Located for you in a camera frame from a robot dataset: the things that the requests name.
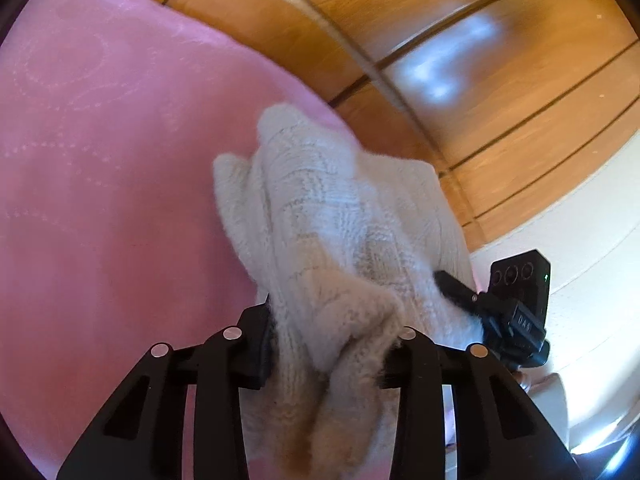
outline black camera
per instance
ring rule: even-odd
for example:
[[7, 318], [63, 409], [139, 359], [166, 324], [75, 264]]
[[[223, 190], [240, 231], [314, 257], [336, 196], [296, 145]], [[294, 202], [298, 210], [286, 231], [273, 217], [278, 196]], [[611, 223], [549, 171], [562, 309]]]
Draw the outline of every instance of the black camera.
[[489, 290], [476, 294], [443, 270], [434, 274], [446, 298], [479, 316], [484, 341], [510, 370], [542, 366], [549, 357], [545, 340], [551, 264], [537, 250], [491, 265]]

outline white knitted sweater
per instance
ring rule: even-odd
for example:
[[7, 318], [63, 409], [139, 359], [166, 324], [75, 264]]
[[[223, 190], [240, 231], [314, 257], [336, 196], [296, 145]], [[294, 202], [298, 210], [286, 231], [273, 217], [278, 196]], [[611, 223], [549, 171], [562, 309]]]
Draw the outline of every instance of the white knitted sweater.
[[399, 330], [481, 340], [433, 280], [474, 286], [469, 254], [429, 164], [364, 152], [290, 105], [268, 108], [258, 135], [251, 160], [214, 162], [226, 234], [276, 323], [274, 373], [242, 394], [246, 446], [284, 479], [351, 478], [393, 444], [397, 393], [375, 381]]

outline pink blanket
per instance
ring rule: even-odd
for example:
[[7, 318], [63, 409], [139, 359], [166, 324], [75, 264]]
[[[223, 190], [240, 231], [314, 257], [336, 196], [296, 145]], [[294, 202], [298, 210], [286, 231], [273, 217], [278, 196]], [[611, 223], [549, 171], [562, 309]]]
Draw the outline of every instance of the pink blanket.
[[282, 101], [350, 135], [296, 78], [150, 0], [18, 18], [0, 48], [0, 412], [47, 478], [153, 343], [199, 344], [252, 304], [210, 164], [249, 155]]

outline white wall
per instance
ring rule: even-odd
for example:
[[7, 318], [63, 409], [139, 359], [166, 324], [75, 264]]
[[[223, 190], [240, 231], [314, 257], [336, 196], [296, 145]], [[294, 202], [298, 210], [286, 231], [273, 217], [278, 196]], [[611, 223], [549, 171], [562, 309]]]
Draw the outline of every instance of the white wall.
[[533, 248], [552, 269], [552, 357], [538, 373], [564, 381], [573, 445], [640, 394], [640, 131], [571, 193], [475, 252], [476, 275], [486, 286], [492, 261]]

